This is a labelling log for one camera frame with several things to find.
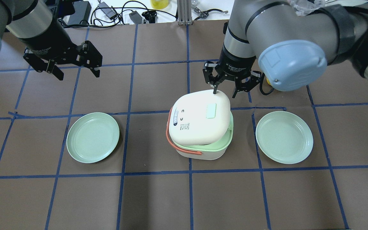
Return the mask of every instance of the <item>plate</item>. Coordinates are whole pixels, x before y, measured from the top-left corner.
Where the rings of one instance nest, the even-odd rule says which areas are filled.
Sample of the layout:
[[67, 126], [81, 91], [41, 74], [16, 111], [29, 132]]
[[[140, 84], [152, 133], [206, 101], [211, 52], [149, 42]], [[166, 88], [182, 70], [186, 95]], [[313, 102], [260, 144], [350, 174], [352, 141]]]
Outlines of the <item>plate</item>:
[[106, 158], [120, 137], [119, 125], [110, 115], [89, 113], [79, 118], [66, 137], [66, 148], [73, 159], [95, 163]]
[[305, 160], [313, 148], [313, 135], [300, 117], [285, 111], [270, 112], [257, 124], [257, 143], [270, 159], [295, 164]]

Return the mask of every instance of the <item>orange handle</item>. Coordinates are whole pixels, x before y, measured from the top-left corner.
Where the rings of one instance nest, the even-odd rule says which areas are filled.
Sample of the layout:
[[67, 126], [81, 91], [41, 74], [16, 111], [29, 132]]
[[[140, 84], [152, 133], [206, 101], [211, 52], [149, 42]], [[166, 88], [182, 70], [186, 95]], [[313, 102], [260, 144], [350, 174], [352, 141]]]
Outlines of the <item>orange handle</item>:
[[188, 153], [188, 154], [194, 154], [194, 155], [202, 155], [203, 153], [200, 152], [200, 151], [191, 151], [191, 150], [185, 150], [185, 149], [182, 149], [180, 147], [178, 147], [177, 145], [175, 145], [169, 135], [168, 135], [168, 126], [170, 124], [170, 116], [171, 116], [171, 111], [172, 111], [173, 108], [170, 109], [170, 113], [168, 114], [168, 121], [167, 121], [167, 128], [165, 129], [165, 137], [167, 138], [167, 141], [168, 143], [171, 145], [171, 147], [173, 147], [174, 149], [180, 151], [180, 152], [183, 152], [183, 153]]

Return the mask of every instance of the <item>round white plate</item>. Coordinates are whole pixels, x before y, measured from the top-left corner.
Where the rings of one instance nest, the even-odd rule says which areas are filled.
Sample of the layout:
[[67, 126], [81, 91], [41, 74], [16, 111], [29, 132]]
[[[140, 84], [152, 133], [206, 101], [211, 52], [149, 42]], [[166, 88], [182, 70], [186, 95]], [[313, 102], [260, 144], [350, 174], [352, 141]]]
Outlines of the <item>round white plate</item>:
[[270, 112], [257, 125], [257, 143], [270, 159], [295, 164], [305, 160], [313, 147], [313, 135], [300, 117], [285, 111]]
[[70, 128], [66, 148], [73, 159], [94, 163], [106, 158], [116, 147], [119, 125], [110, 115], [93, 112], [79, 118]]

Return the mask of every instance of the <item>robotic arm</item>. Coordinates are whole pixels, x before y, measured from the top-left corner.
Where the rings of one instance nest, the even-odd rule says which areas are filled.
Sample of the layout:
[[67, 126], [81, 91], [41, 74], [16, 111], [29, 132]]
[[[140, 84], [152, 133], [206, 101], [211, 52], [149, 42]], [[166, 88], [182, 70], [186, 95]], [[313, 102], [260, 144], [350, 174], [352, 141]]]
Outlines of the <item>robotic arm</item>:
[[368, 79], [368, 3], [328, 6], [298, 17], [285, 0], [235, 0], [224, 31], [219, 61], [206, 61], [203, 68], [214, 93], [224, 80], [235, 82], [233, 97], [261, 83], [262, 73], [251, 72], [256, 59], [280, 91], [312, 83], [327, 65], [347, 59]]
[[99, 77], [100, 52], [90, 41], [73, 44], [42, 0], [0, 0], [0, 49], [5, 27], [27, 45], [23, 58], [36, 71], [63, 80], [56, 64], [75, 64]]

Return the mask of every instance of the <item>yellow object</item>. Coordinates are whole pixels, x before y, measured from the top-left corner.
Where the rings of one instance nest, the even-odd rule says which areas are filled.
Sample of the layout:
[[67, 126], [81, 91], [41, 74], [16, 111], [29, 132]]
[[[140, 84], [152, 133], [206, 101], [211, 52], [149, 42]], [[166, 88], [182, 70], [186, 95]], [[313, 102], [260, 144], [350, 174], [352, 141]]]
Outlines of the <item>yellow object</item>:
[[272, 86], [268, 78], [266, 78], [266, 82], [268, 83], [268, 85]]
[[168, 6], [168, 0], [151, 0], [153, 9], [164, 9]]

